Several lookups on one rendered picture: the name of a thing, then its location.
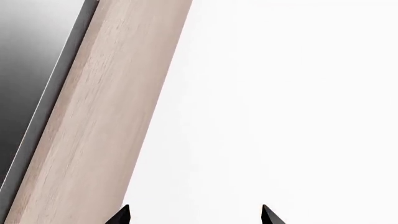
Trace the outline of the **light wood cabinet panel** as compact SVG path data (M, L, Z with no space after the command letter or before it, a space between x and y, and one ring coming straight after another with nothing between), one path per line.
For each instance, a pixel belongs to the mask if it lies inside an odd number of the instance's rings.
M191 5L99 0L0 224L105 224L123 207Z

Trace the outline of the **grey steel fridge door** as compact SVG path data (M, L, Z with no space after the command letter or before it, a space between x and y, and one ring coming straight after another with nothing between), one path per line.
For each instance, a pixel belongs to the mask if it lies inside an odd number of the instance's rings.
M0 223L99 0L0 0Z

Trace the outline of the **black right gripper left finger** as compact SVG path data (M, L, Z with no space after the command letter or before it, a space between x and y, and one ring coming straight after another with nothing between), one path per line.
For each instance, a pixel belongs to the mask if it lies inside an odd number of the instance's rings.
M105 224L130 224L131 214L129 205L123 206Z

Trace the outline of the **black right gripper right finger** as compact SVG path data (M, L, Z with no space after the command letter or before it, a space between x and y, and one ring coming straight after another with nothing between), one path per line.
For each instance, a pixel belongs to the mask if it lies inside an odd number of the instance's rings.
M285 224L267 205L262 206L262 224Z

